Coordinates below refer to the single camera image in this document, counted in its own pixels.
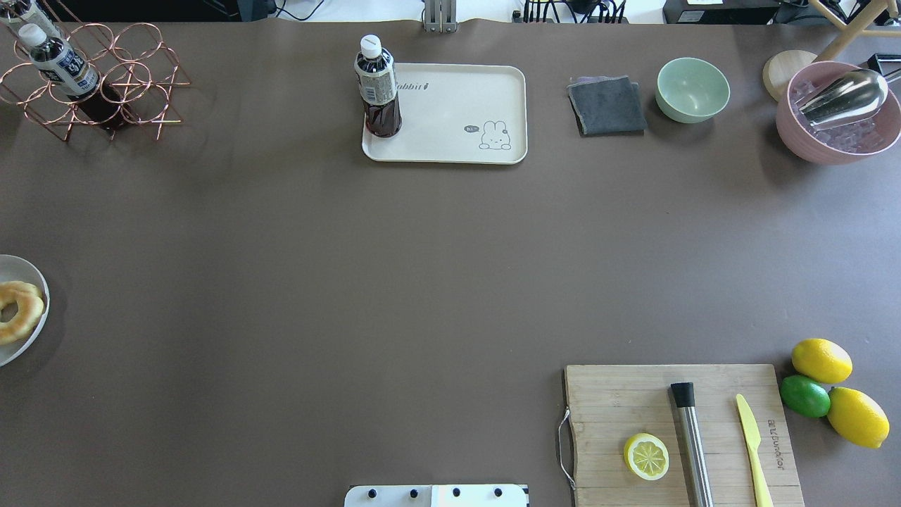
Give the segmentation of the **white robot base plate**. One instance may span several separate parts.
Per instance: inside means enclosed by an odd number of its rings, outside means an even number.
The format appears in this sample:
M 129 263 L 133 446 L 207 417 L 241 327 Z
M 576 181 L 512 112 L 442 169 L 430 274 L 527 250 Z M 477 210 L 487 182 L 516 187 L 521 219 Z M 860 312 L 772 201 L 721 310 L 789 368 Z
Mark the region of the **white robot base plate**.
M 351 487 L 344 506 L 529 506 L 527 485 L 403 484 Z

